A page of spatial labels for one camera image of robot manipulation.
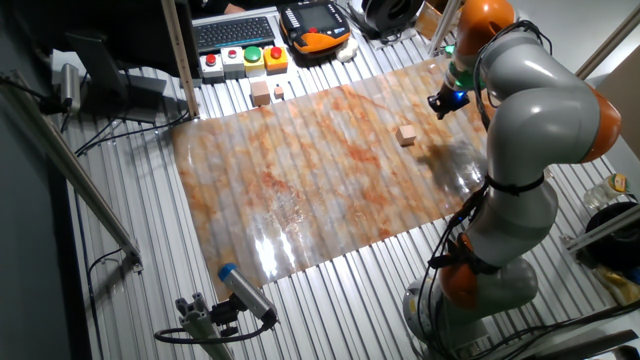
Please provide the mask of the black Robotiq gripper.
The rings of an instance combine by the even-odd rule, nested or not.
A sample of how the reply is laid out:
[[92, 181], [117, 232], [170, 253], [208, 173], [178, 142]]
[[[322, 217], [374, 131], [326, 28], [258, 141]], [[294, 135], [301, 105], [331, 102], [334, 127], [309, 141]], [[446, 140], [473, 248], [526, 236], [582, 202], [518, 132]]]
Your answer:
[[466, 106], [470, 102], [470, 99], [465, 91], [442, 89], [437, 94], [429, 96], [428, 102], [434, 111], [444, 111], [443, 113], [436, 113], [437, 118], [442, 119], [449, 114], [450, 111], [457, 111]]

